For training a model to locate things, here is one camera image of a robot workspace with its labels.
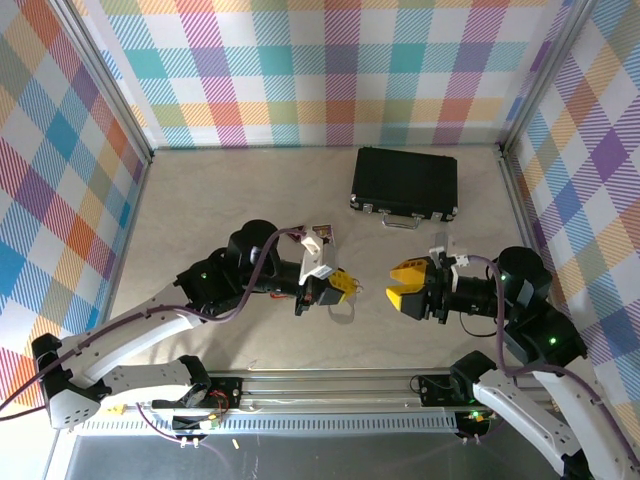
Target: colorful checkered pattern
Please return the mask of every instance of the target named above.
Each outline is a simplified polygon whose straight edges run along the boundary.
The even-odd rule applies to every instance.
[[[33,374],[33,338],[100,318],[143,161],[46,0],[0,2],[0,59],[2,399]]]
[[[640,2],[598,3],[516,153],[558,300],[640,440]]]
[[[570,2],[76,4],[150,140],[180,148],[495,143]]]
[[[560,30],[564,27],[567,17],[569,16],[569,12],[571,11],[574,3],[575,0],[563,0],[562,6],[558,10],[556,17],[553,20],[551,27],[547,31],[547,35],[542,42],[542,45],[540,46],[540,50],[538,50],[538,53],[531,63],[524,81],[520,85],[518,95],[511,105],[511,109],[509,110],[509,114],[507,115],[507,120],[502,126],[502,131],[500,132],[500,135],[498,137],[498,143],[502,143],[507,139],[507,135],[509,134],[511,127],[513,126],[513,122],[520,113],[523,102],[531,92],[531,88],[533,87],[533,84],[540,73],[540,68],[544,65],[547,56],[551,52],[551,46],[553,45],[555,39],[558,37]]]

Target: briefcase handle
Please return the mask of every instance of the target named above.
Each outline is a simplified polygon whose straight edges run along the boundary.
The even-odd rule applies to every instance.
[[[388,216],[391,214],[390,210],[380,209],[379,212],[382,214],[382,224],[385,227],[394,227],[394,228],[406,228],[407,230],[415,230],[420,226],[420,222],[424,218],[424,215],[420,215],[419,213],[412,213],[413,217],[413,225],[407,225],[406,223],[395,223],[390,222]]]

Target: cable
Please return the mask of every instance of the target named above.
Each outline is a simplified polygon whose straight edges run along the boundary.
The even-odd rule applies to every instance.
[[[160,430],[158,427],[156,427],[151,420],[149,420],[147,418],[147,416],[144,414],[144,411],[142,410],[142,406],[139,403],[136,403],[136,407],[138,408],[138,413],[140,414],[140,416],[142,417],[142,420],[144,420],[144,423],[146,423],[149,427],[151,427],[151,429],[156,432],[158,435],[160,435],[162,438],[165,438],[167,440],[169,440],[170,442],[173,443],[177,443],[179,445],[182,445],[182,441],[178,440],[176,437],[169,435],[168,433],[163,432],[162,430]],[[193,443],[193,441],[191,440],[187,440],[187,444],[188,445],[193,445],[195,447],[195,444]],[[229,469],[229,471],[231,470],[231,465],[229,465],[229,462],[227,461],[226,458],[224,458],[224,456],[218,451],[218,449],[216,449],[215,447],[212,447],[211,445],[208,445],[206,443],[203,442],[198,442],[199,446],[202,446],[204,448],[206,448],[207,450],[211,450],[213,453],[215,453],[216,455],[218,455],[218,457],[220,457],[220,461],[222,461],[222,463]]]
[[[472,337],[476,337],[476,338],[489,338],[489,337],[495,337],[497,335],[497,330],[493,333],[471,333],[469,330],[467,330],[467,327],[464,326],[464,323],[462,322],[462,312],[458,312],[460,314],[460,325],[462,326],[462,329],[465,331],[465,333],[467,335],[471,335]]]
[[[409,380],[409,388],[411,389],[411,391],[413,393],[415,393],[416,395],[420,395],[420,392],[417,391],[416,389],[413,388],[413,381],[416,378],[422,378],[423,380],[426,380],[427,382],[429,382],[432,385],[435,385],[438,388],[441,388],[443,390],[453,390],[453,387],[451,385],[449,386],[445,386],[445,385],[440,385],[438,382],[436,382],[435,380],[431,380],[429,377],[426,377],[424,375],[414,375],[413,377],[411,377],[411,380]]]
[[[493,437],[497,432],[500,432],[504,428],[504,425],[506,423],[509,423],[502,417],[498,417],[498,418],[502,421],[493,430],[491,430],[491,418],[489,418],[489,428],[487,430],[487,433],[483,435],[478,435],[478,439],[481,440],[479,443],[482,443],[482,441],[486,440],[487,438]],[[465,432],[460,427],[458,427],[458,432],[460,432],[462,435],[464,435],[467,438],[474,438],[474,435],[471,435],[469,432]]]
[[[25,410],[24,412],[16,413],[14,415],[7,415],[6,417],[0,418],[0,422],[4,422],[6,420],[13,420],[15,418],[24,417],[25,415],[29,415],[31,413],[39,412],[40,410],[44,410],[44,409],[45,409],[45,406],[42,405],[41,407],[36,407],[36,408],[32,408],[30,410]]]
[[[82,340],[74,349],[69,350],[68,352],[64,353],[57,360],[54,360],[53,362],[51,362],[49,365],[44,367],[42,370],[40,370],[38,373],[36,373],[33,377],[31,377],[29,380],[27,380],[24,384],[22,384],[15,392],[13,392],[11,395],[9,395],[4,402],[2,402],[2,404],[0,405],[0,412],[2,410],[4,410],[5,408],[7,408],[7,405],[12,403],[16,398],[18,398],[20,395],[22,395],[31,385],[36,383],[38,380],[43,378],[45,375],[47,375],[53,369],[57,368],[59,365],[62,365],[64,362],[69,360],[74,355],[77,355],[82,349],[84,349],[84,348],[88,347],[89,345],[91,345],[92,342],[95,342],[99,338],[103,337],[107,333],[110,333],[110,332],[112,332],[113,330],[115,330],[117,328],[120,328],[120,327],[122,327],[124,325],[127,325],[127,324],[129,324],[129,323],[131,323],[131,322],[133,322],[135,320],[140,319],[140,318],[144,318],[147,315],[150,315],[150,314],[153,314],[153,313],[172,312],[173,311],[173,312],[187,313],[187,314],[190,314],[190,315],[196,315],[196,316],[200,317],[203,321],[206,321],[206,322],[215,322],[215,323],[230,322],[231,320],[233,320],[234,318],[236,318],[240,314],[240,312],[242,311],[244,306],[247,304],[247,301],[249,300],[249,296],[251,295],[251,293],[253,292],[254,287],[256,286],[256,282],[258,281],[258,277],[260,276],[260,272],[262,270],[264,262],[267,259],[267,256],[269,254],[269,249],[271,248],[271,245],[273,245],[273,243],[276,241],[276,239],[278,237],[280,237],[280,235],[284,235],[284,234],[304,235],[304,232],[301,232],[300,230],[283,228],[283,229],[277,230],[277,231],[275,231],[275,232],[273,232],[271,234],[271,236],[267,239],[267,241],[265,242],[264,246],[262,247],[262,251],[260,252],[260,256],[258,257],[258,261],[256,262],[256,265],[253,268],[253,272],[251,273],[251,278],[249,279],[249,283],[247,285],[247,288],[245,289],[244,294],[242,295],[242,298],[240,299],[240,303],[238,303],[238,306],[235,308],[235,310],[227,313],[226,315],[222,315],[220,317],[215,317],[215,316],[212,316],[212,315],[206,315],[204,313],[198,312],[197,310],[193,310],[191,308],[187,308],[187,307],[185,307],[183,305],[162,305],[160,307],[150,308],[145,313],[134,313],[133,315],[125,317],[125,318],[123,318],[121,320],[118,320],[118,321],[115,321],[115,322],[106,323],[102,330],[99,330],[99,331],[95,332],[93,335],[90,335],[87,338],[85,338],[84,340]],[[14,417],[13,416],[0,417],[0,421],[9,420],[11,418],[14,418]]]
[[[231,407],[231,402],[229,401],[229,397],[227,396],[226,393],[224,393],[222,390],[214,390],[213,393],[216,398],[217,397],[222,397],[224,398],[225,402],[227,402],[227,408],[225,409],[224,413],[227,413],[229,411],[229,408]]]
[[[598,406],[598,408],[604,415],[607,423],[610,425],[611,429],[613,430],[613,433],[615,434],[616,438],[624,448],[626,455],[631,459],[634,467],[636,468],[640,467],[640,461],[638,460],[638,457],[633,451],[633,448],[631,448],[631,445],[629,444],[627,438],[625,437],[624,433],[622,432],[622,429],[616,422],[615,418],[613,418],[613,415],[611,414],[607,406],[602,401],[602,398],[579,375],[577,375],[576,373],[566,368],[563,368],[557,365],[550,365],[550,364],[527,366],[527,367],[522,367],[517,369],[510,369],[506,366],[504,361],[504,350],[503,350],[505,297],[504,297],[504,285],[502,284],[502,281],[500,281],[500,270],[498,269],[498,266],[494,262],[492,262],[488,258],[479,256],[479,255],[469,255],[469,260],[482,262],[486,264],[489,267],[489,269],[491,269],[493,273],[493,279],[496,283],[496,296],[498,298],[498,316],[497,316],[498,330],[496,335],[497,337],[496,339],[497,362],[496,363],[498,364],[498,367],[500,368],[500,370],[502,370],[504,374],[507,375],[508,377],[515,377],[516,375],[523,375],[525,373],[532,373],[532,372],[547,372],[547,373],[556,373],[559,375],[566,375],[567,377],[571,378],[574,382],[580,385],[580,387],[585,392],[587,392],[589,397],[591,397],[591,400]]]

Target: white bracket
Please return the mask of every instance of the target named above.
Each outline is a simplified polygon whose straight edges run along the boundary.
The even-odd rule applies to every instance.
[[[189,313],[174,311],[147,313],[153,307],[184,306],[187,303],[189,299],[180,287],[168,285],[145,303],[111,320],[114,322],[137,313],[146,315],[146,318],[134,320],[109,332],[92,342],[78,355],[63,362],[62,368],[70,370],[72,374],[69,381],[78,387],[88,388],[133,355],[176,333],[202,325],[200,317]],[[63,338],[62,346],[57,350],[58,356],[74,350],[82,340],[106,328],[111,322],[86,333]]]
[[[571,429],[531,400],[499,370],[490,370],[473,385],[473,396],[522,434],[547,459],[559,475],[564,455],[580,450]]]
[[[607,400],[604,389],[596,379],[591,362],[579,357],[566,368],[579,375],[602,398],[602,403],[622,428],[625,437],[638,455],[637,445],[622,427],[623,424],[615,409]],[[640,473],[634,469],[631,460],[625,454],[599,404],[593,402],[580,385],[566,375],[559,377],[555,373],[546,372],[534,372],[533,375],[551,394],[580,440],[589,462],[589,470],[595,478],[607,480],[640,478]]]
[[[300,268],[299,285],[304,285],[310,276],[325,279],[338,270],[336,247],[330,243],[324,243],[315,232],[308,231],[300,241],[304,245],[305,252]]]
[[[103,378],[111,394],[105,397],[102,407],[132,405],[153,400],[180,400],[191,390],[191,374],[180,361],[157,365],[122,365]]]

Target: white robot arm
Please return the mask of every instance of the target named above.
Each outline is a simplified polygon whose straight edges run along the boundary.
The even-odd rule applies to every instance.
[[[406,260],[392,270],[392,278],[404,285],[389,287],[387,295],[416,320],[432,315],[444,324],[452,310],[497,318],[500,369],[478,351],[460,359],[451,367],[458,398],[494,410],[566,478],[640,478],[637,447],[597,383],[584,342],[571,320],[546,300],[551,273],[541,258],[531,249],[510,247],[496,263],[473,256],[460,261],[447,256],[446,237],[437,243],[430,256]],[[458,275],[456,267],[468,260],[487,264],[493,278]],[[504,365],[503,340],[523,369],[510,371]],[[534,372],[568,426],[527,398],[510,378],[526,372]]]
[[[164,365],[122,364],[205,321],[231,320],[252,292],[295,298],[296,315],[311,305],[334,305],[355,293],[355,281],[328,264],[335,255],[327,255],[326,249],[318,254],[322,244],[317,237],[314,245],[319,247],[305,250],[302,266],[281,260],[277,239],[283,233],[302,232],[252,220],[230,236],[227,248],[195,263],[173,284],[118,318],[62,340],[50,334],[35,339],[32,348],[51,425],[71,428],[103,405],[162,399],[188,406],[197,401],[211,384],[197,357],[185,355]],[[225,312],[231,313],[220,317]]]
[[[591,379],[592,388],[598,390],[605,406],[621,425],[609,402],[604,400],[590,362],[580,357],[566,368],[580,371],[583,379]],[[602,480],[640,478],[600,406],[574,380],[546,372],[534,372],[534,376],[551,394],[569,425],[542,409],[497,369],[488,370],[473,383],[473,397],[529,440],[559,475],[568,478],[589,478],[590,475]]]

